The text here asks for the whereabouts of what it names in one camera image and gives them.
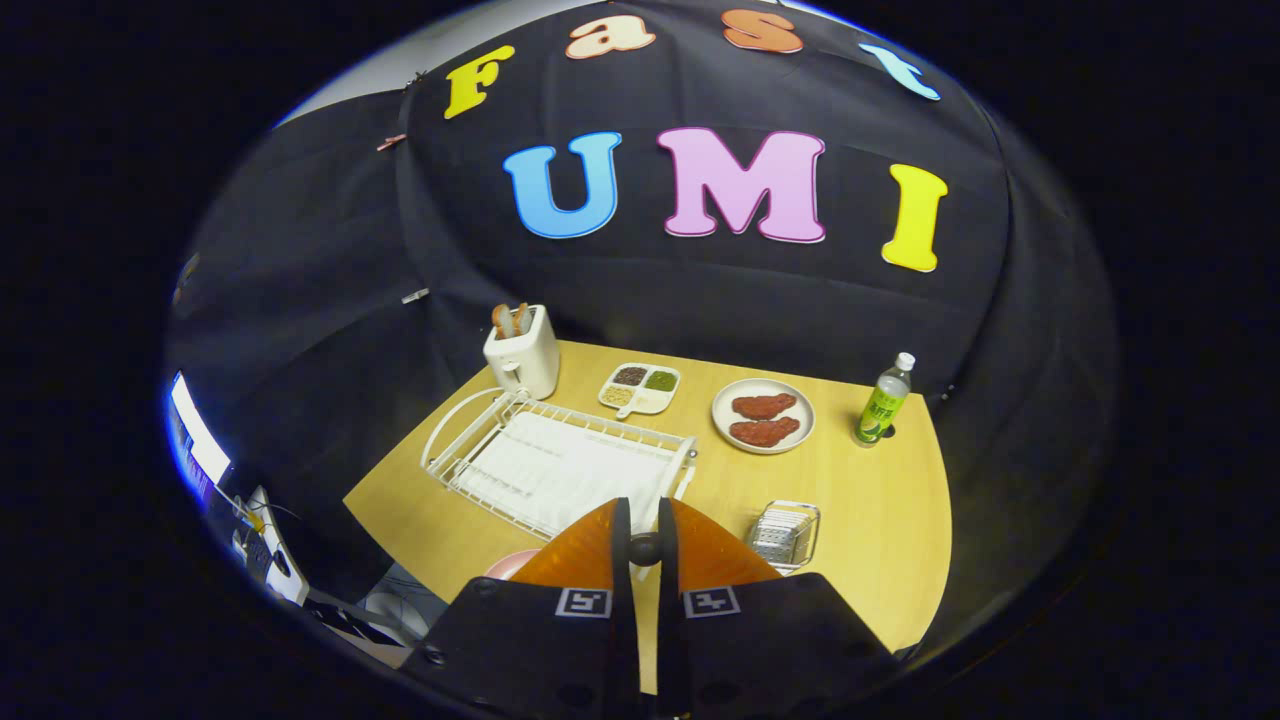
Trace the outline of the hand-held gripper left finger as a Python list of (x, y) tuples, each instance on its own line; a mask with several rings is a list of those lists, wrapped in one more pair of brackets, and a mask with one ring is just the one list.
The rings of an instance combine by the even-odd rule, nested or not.
[(507, 580), (471, 579), (403, 664), (466, 716), (637, 716), (630, 505), (604, 502)]

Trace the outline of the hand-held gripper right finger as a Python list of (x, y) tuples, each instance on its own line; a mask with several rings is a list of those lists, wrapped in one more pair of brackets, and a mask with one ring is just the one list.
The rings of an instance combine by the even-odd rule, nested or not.
[(899, 674), (823, 575), (780, 574), (682, 501), (663, 498), (658, 518), (660, 716), (820, 716)]

